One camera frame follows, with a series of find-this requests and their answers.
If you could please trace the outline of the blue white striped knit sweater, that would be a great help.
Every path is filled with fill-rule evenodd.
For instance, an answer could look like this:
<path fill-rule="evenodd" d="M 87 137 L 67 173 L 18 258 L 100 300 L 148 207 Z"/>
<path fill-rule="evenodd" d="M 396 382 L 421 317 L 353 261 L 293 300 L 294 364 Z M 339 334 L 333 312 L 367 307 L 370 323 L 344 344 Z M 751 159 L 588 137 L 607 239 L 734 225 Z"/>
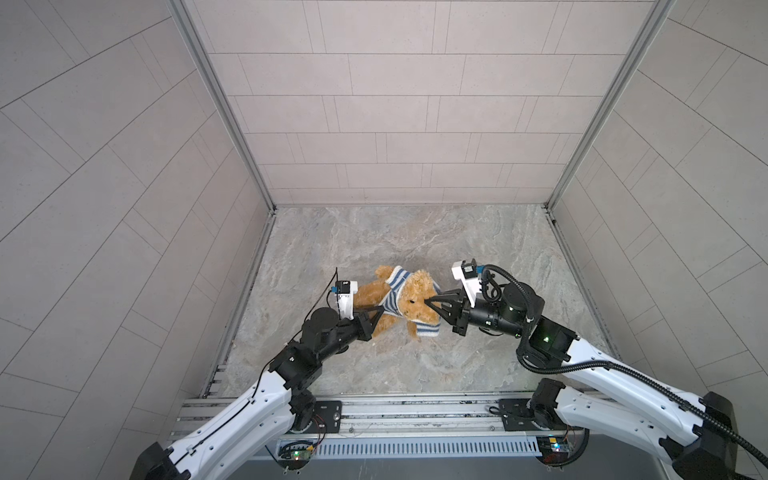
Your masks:
<path fill-rule="evenodd" d="M 441 292 L 431 275 L 425 270 L 409 272 L 395 266 L 384 283 L 389 288 L 379 303 L 384 311 L 406 320 L 409 331 L 416 337 L 437 337 L 440 317 L 424 302 Z"/>

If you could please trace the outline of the brown plush teddy bear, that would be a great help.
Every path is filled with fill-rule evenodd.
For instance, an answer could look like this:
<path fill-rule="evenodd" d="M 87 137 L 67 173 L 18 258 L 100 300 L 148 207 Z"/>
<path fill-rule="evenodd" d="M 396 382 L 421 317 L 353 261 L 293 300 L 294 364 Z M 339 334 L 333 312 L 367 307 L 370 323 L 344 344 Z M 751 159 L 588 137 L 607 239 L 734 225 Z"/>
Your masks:
<path fill-rule="evenodd" d="M 425 301 L 438 294 L 438 286 L 425 270 L 409 272 L 401 266 L 379 266 L 376 279 L 358 288 L 355 309 L 382 307 L 384 313 L 373 336 L 381 335 L 404 321 L 412 338 L 439 335 L 441 319 Z"/>

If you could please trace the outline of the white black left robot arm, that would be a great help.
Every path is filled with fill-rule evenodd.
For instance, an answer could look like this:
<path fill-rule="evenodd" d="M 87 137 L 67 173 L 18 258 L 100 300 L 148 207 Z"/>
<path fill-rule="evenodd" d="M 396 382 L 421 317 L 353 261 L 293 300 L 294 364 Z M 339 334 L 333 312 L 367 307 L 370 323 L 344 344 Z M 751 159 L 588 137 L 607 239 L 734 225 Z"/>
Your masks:
<path fill-rule="evenodd" d="M 164 448 L 154 443 L 137 458 L 132 479 L 226 479 L 268 443 L 311 421 L 310 385 L 323 361 L 354 341 L 369 341 L 384 314 L 380 306 L 343 319 L 322 307 L 266 365 L 260 378 L 210 421 Z"/>

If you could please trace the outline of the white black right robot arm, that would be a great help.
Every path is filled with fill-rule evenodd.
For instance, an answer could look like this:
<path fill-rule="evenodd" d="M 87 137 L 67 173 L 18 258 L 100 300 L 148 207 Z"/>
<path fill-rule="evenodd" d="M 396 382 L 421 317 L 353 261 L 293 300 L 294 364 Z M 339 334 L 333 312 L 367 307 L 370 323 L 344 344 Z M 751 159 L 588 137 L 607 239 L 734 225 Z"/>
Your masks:
<path fill-rule="evenodd" d="M 644 450 L 683 479 L 735 479 L 741 450 L 732 403 L 645 375 L 547 318 L 528 285 L 472 279 L 426 301 L 454 332 L 482 327 L 518 339 L 516 356 L 542 380 L 529 408 L 546 429 L 567 426 Z"/>

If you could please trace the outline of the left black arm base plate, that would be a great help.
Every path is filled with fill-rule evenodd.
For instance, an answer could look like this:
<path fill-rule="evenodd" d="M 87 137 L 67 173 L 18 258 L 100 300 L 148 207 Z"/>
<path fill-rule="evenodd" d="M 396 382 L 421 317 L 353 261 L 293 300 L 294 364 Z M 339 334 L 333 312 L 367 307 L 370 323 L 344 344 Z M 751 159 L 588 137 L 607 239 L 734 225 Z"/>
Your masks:
<path fill-rule="evenodd" d="M 310 422 L 302 434 L 337 434 L 340 431 L 343 403 L 338 400 L 318 400 Z"/>

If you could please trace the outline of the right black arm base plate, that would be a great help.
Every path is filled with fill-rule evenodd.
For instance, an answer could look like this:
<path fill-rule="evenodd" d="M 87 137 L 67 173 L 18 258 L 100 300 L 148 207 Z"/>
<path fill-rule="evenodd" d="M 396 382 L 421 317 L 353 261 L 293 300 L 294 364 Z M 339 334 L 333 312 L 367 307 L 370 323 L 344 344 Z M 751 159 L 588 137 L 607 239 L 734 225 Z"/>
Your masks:
<path fill-rule="evenodd" d="M 528 399 L 501 399 L 489 406 L 488 412 L 501 418 L 505 431 L 565 432 L 571 429 L 553 409 L 540 404 L 531 407 Z"/>

